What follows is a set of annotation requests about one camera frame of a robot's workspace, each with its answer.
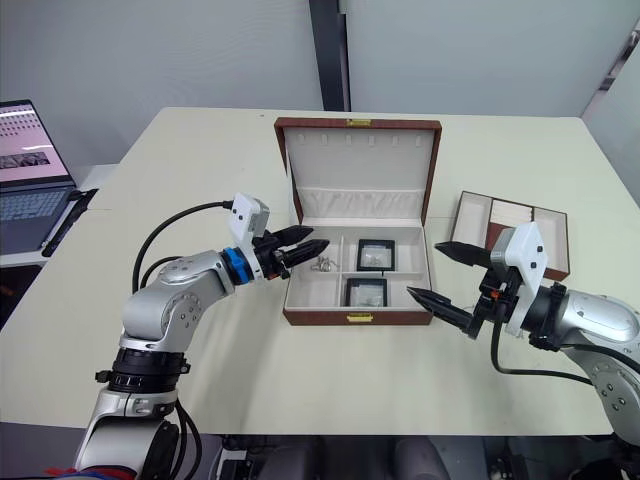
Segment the laptop keyboard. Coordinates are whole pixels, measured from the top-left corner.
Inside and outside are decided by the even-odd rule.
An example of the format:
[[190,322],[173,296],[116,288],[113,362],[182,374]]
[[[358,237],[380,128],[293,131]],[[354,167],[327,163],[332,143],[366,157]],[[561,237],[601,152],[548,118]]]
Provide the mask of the laptop keyboard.
[[62,200],[64,190],[5,196],[0,201],[0,221],[48,217]]

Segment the laptop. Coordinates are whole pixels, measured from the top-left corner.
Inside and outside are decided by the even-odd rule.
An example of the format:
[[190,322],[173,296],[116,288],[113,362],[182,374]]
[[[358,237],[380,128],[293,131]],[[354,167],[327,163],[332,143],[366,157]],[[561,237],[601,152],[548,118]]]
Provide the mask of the laptop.
[[42,248],[75,186],[33,103],[0,102],[0,253]]

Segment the gold latch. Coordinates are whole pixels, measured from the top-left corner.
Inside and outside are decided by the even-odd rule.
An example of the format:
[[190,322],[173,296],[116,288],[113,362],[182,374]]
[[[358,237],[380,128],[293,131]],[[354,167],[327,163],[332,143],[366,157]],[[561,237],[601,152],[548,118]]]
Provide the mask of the gold latch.
[[348,118],[347,127],[370,127],[371,120],[368,118]]
[[347,320],[351,323],[370,323],[373,322],[373,315],[371,313],[350,313],[347,315]]

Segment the box lid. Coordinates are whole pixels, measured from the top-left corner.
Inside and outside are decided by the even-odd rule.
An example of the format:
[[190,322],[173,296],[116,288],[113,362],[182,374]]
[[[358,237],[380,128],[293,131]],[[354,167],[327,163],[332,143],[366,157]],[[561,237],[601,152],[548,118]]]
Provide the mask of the box lid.
[[281,117],[275,129],[300,222],[414,219],[424,225],[440,122]]

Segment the black cable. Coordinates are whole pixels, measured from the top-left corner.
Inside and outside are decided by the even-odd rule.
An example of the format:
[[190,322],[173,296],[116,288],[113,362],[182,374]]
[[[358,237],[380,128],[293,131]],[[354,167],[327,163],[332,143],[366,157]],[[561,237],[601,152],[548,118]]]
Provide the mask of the black cable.
[[171,262],[171,261],[177,260],[179,258],[182,258],[182,257],[179,257],[179,256],[164,257],[164,258],[161,258],[160,260],[158,260],[157,262],[153,262],[151,264],[151,266],[149,268],[147,268],[147,271],[144,272],[144,275],[142,276],[142,280],[140,280],[140,288],[144,288],[144,287],[147,286],[147,282],[149,281],[149,277],[151,276],[151,274],[153,273],[153,271],[156,268],[158,268],[163,263]]
[[580,377],[579,375],[573,375],[572,373],[556,372],[553,370],[521,370],[501,367],[500,362],[498,361],[498,346],[500,344],[501,330],[502,321],[495,320],[493,324],[493,333],[491,334],[491,363],[493,364],[493,368],[495,368],[498,372],[507,375],[540,375],[545,377],[566,378],[568,380],[575,380],[576,382],[581,382],[586,385],[592,385],[591,380],[589,380],[588,378]]
[[144,241],[144,243],[142,244],[142,247],[140,247],[140,251],[138,252],[138,255],[136,256],[136,261],[133,264],[133,276],[131,279],[132,293],[136,293],[139,288],[140,269],[142,268],[142,260],[144,259],[144,255],[145,253],[147,253],[147,250],[149,250],[151,243],[160,234],[160,232],[162,232],[162,230],[167,228],[169,225],[171,225],[175,221],[180,220],[182,217],[186,217],[187,215],[190,215],[192,213],[199,212],[200,210],[206,210],[207,208],[216,208],[216,207],[222,207],[222,208],[226,208],[227,210],[230,210],[232,206],[233,206],[233,201],[230,201],[230,200],[225,200],[223,202],[203,203],[202,205],[197,205],[195,207],[191,207],[186,210],[183,210],[180,213],[176,213],[174,216],[166,219],[164,222],[158,225],[153,230],[153,232],[149,234],[147,239]]
[[200,461],[202,460],[202,439],[200,438],[200,432],[196,428],[196,424],[193,419],[189,416],[186,410],[182,409],[185,414],[185,418],[187,420],[187,425],[191,429],[191,433],[193,433],[193,440],[196,442],[196,458],[193,460],[193,465],[189,473],[187,473],[184,480],[191,480],[193,476],[196,474],[198,467],[200,466]]
[[184,408],[182,408],[182,404],[180,400],[176,400],[176,413],[178,415],[178,420],[180,421],[180,448],[178,450],[178,457],[176,458],[176,464],[171,470],[171,474],[169,475],[169,480],[175,480],[180,472],[180,468],[182,467],[182,463],[184,462],[184,456],[187,453],[187,419],[185,417]]
[[602,355],[608,355],[610,357],[615,358],[620,363],[625,364],[631,370],[640,375],[640,363],[636,362],[632,358],[627,357],[626,355],[618,352],[617,350],[613,350],[612,348],[601,347],[599,345],[582,345],[579,343],[565,343],[560,345],[561,348],[575,348],[576,350],[584,350],[586,352],[595,352],[601,353]]

